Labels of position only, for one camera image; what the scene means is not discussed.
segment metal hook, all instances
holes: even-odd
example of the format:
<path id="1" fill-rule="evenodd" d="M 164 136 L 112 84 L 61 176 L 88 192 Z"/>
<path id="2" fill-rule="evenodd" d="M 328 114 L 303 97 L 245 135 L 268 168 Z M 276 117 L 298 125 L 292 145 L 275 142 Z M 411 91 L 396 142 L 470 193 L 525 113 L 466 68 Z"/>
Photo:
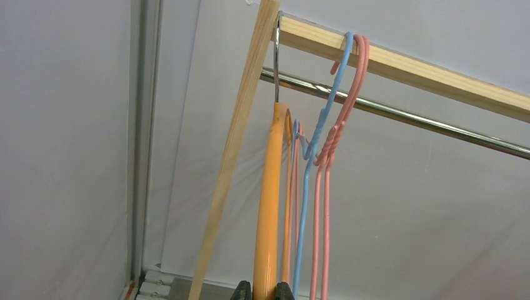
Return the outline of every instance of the metal hook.
<path id="1" fill-rule="evenodd" d="M 279 94 L 280 94 L 280 79 L 278 75 L 278 52 L 280 48 L 280 25 L 281 25 L 281 18 L 283 16 L 282 11 L 278 11 L 278 18 L 276 23 L 276 32 L 274 35 L 274 102 L 279 102 Z"/>

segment yellow hanger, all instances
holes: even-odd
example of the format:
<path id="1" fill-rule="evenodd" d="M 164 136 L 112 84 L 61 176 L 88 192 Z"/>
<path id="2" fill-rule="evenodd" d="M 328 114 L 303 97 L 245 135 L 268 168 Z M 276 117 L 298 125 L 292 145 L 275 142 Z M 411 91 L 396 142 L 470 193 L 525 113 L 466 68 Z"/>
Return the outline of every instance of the yellow hanger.
<path id="1" fill-rule="evenodd" d="M 293 122 L 291 121 L 289 106 L 284 103 L 274 103 L 274 115 L 269 130 L 257 215 L 252 300 L 274 299 L 274 289 L 278 280 L 276 271 L 278 263 L 278 210 L 284 133 L 287 147 L 290 149 L 293 141 Z M 291 158 L 290 155 L 287 157 L 286 201 L 289 201 Z"/>

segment metal pipe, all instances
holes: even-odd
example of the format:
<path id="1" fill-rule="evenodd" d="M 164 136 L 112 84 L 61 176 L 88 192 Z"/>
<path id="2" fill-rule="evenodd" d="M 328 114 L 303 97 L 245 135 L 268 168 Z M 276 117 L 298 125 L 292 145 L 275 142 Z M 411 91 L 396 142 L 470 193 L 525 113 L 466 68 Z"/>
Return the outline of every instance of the metal pipe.
<path id="1" fill-rule="evenodd" d="M 264 67 L 261 71 L 260 79 L 268 83 L 274 83 L 274 71 L 271 68 Z M 279 80 L 280 86 L 323 99 L 328 98 L 331 90 L 331 87 L 327 85 L 312 82 L 307 79 L 289 75 L 283 72 L 279 73 Z M 342 91 L 337 92 L 335 102 L 343 104 L 347 95 L 348 94 Z M 354 107 L 362 111 L 367 111 L 369 113 L 427 129 L 435 133 L 450 136 L 452 138 L 460 139 L 462 141 L 473 143 L 482 147 L 511 154 L 520 158 L 530 159 L 530 149 L 527 147 L 520 146 L 512 142 L 503 141 L 502 139 L 498 139 L 496 137 L 487 136 L 478 132 L 448 125 L 439 121 L 428 119 L 426 117 L 418 116 L 417 114 L 402 111 L 385 104 L 377 103 L 373 100 L 359 97 L 357 98 Z"/>

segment wooden frame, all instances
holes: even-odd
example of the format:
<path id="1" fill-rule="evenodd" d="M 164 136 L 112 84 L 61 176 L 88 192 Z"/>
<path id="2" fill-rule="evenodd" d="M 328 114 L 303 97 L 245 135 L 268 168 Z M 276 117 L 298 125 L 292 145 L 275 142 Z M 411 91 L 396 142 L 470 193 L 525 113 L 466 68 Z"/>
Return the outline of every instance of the wooden frame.
<path id="1" fill-rule="evenodd" d="M 291 17 L 282 18 L 280 43 L 322 58 L 340 61 L 344 36 Z M 356 66 L 354 47 L 348 64 Z M 370 45 L 368 72 L 440 96 L 530 122 L 530 97 L 442 67 Z"/>
<path id="2" fill-rule="evenodd" d="M 222 154 L 219 177 L 206 224 L 189 300 L 199 300 L 204 276 L 206 275 L 209 259 L 221 222 L 224 203 L 236 166 L 239 149 L 243 141 L 243 134 L 258 86 L 259 74 L 263 67 L 278 11 L 279 2 L 275 0 L 261 0 L 239 92 L 237 94 L 230 130 Z M 288 16 L 282 18 L 280 43 L 285 46 L 315 54 L 322 58 L 340 61 L 344 51 L 343 41 L 343 35 L 336 32 L 323 29 L 308 22 L 298 21 Z M 356 47 L 354 47 L 352 51 L 353 55 L 350 55 L 348 61 L 350 66 L 356 66 L 358 60 L 356 52 Z M 488 84 L 478 79 L 377 46 L 370 47 L 369 59 L 368 72 L 370 73 L 530 123 L 530 97 L 523 94 Z M 277 215 L 275 220 L 268 219 L 264 222 L 277 224 Z M 267 226 L 263 224 L 258 224 L 258 227 L 261 230 L 267 230 Z M 269 236 L 270 234 L 277 233 L 267 232 L 267 234 L 262 234 L 261 236 Z M 260 255 L 277 251 L 276 244 L 268 244 L 266 239 L 256 241 L 256 245 L 268 247 L 265 251 L 258 251 L 261 253 Z M 262 259 L 265 262 L 265 265 L 261 265 L 260 268 L 274 268 L 275 270 L 277 262 L 267 259 L 270 257 L 259 257 L 258 252 L 256 252 L 255 260 L 259 261 Z M 269 289 L 269 283 L 264 284 L 260 290 Z M 260 295 L 254 294 L 253 299 L 273 299 L 270 294 L 266 294 L 266 292 Z"/>

